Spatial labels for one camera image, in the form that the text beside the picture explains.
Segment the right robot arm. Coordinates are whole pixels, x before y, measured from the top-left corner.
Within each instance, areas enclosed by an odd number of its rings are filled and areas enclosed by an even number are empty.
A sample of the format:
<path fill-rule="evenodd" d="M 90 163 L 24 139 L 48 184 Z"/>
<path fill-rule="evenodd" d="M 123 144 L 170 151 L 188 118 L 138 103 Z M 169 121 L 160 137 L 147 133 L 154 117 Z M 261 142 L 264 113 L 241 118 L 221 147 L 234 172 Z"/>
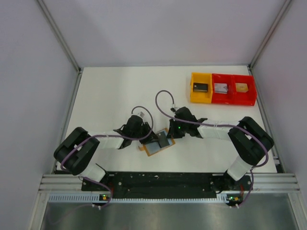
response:
<path fill-rule="evenodd" d="M 274 141 L 251 117 L 245 116 L 237 122 L 197 119 L 187 107 L 171 108 L 175 117 L 170 119 L 168 138 L 191 137 L 214 138 L 232 142 L 238 157 L 224 173 L 224 184 L 234 190 L 241 185 L 241 178 L 265 158 L 274 146 Z"/>

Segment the black credit card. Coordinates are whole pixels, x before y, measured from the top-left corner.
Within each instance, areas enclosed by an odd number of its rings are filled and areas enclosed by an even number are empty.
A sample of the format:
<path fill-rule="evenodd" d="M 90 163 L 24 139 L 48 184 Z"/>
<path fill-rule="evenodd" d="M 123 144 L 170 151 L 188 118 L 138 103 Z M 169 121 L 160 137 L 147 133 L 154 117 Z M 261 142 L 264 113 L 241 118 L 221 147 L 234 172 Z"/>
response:
<path fill-rule="evenodd" d="M 157 134 L 157 136 L 158 136 L 158 144 L 159 144 L 160 148 L 165 148 L 165 147 L 169 146 L 169 141 L 168 141 L 164 131 L 159 132 Z"/>

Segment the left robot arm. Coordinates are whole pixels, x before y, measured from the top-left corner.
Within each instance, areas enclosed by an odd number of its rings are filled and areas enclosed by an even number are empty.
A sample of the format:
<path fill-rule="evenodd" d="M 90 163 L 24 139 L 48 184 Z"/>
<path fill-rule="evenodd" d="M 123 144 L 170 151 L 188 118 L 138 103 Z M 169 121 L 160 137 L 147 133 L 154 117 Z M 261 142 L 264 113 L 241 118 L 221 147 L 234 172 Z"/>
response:
<path fill-rule="evenodd" d="M 72 175 L 87 177 L 98 190 L 107 188 L 109 179 L 106 171 L 91 159 L 97 149 L 121 150 L 132 141 L 148 144 L 158 141 L 158 136 L 140 115 L 131 115 L 126 124 L 102 134 L 90 134 L 82 127 L 75 128 L 56 148 L 54 158 L 61 169 Z"/>

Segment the silver card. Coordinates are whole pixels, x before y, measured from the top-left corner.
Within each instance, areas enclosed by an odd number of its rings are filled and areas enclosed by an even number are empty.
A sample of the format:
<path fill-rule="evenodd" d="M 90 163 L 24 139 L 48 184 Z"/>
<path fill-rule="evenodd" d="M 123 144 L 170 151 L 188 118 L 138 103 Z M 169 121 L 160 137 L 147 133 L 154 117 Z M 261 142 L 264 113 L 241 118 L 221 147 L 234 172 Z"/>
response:
<path fill-rule="evenodd" d="M 227 94 L 228 93 L 228 85 L 226 83 L 215 83 L 214 84 L 215 93 L 219 94 Z"/>

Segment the yellow leather card holder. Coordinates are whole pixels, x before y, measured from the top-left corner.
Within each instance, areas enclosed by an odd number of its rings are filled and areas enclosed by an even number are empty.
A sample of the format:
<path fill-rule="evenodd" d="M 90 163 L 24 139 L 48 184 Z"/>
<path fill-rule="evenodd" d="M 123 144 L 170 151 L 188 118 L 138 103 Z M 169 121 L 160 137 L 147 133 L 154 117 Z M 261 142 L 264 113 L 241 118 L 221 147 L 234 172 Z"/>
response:
<path fill-rule="evenodd" d="M 167 134 L 168 134 L 168 128 L 164 128 L 164 129 L 158 131 L 158 132 L 156 133 L 156 135 L 157 135 L 159 132 L 162 132 L 162 131 L 164 131 L 165 134 L 166 134 L 166 136 L 167 136 Z M 153 142 L 153 143 L 149 143 L 149 144 L 146 144 L 146 145 L 143 145 L 143 144 L 139 145 L 139 146 L 138 146 L 138 150 L 139 150 L 139 151 L 142 151 L 142 152 L 145 152 L 146 155 L 147 155 L 148 157 L 153 156 L 153 155 L 155 155 L 155 154 L 157 154 L 157 153 L 159 153 L 159 152 L 161 152 L 161 151 L 163 151 L 163 150 L 165 150 L 165 149 L 167 149 L 167 148 L 172 147 L 172 146 L 175 145 L 174 139 L 172 139 L 172 138 L 167 138 L 167 139 L 168 139 L 168 141 L 169 141 L 169 146 L 167 146 L 167 147 L 165 147 L 165 148 L 160 148 L 158 142 Z"/>

